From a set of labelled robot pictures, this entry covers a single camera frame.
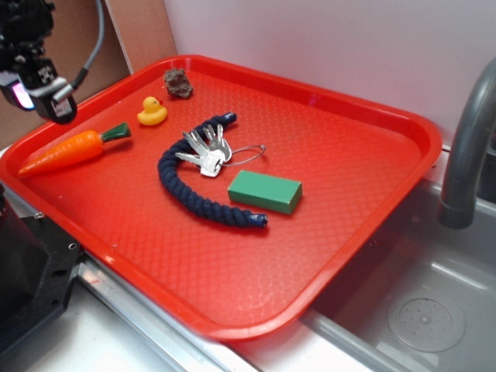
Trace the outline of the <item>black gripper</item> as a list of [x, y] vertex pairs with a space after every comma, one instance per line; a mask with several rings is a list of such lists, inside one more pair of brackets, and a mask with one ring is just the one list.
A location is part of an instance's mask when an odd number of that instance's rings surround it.
[[[1, 2], [1, 93], [8, 103], [57, 124], [77, 115], [73, 89], [45, 57], [55, 5], [48, 1]], [[22, 84], [36, 84], [27, 93]]]

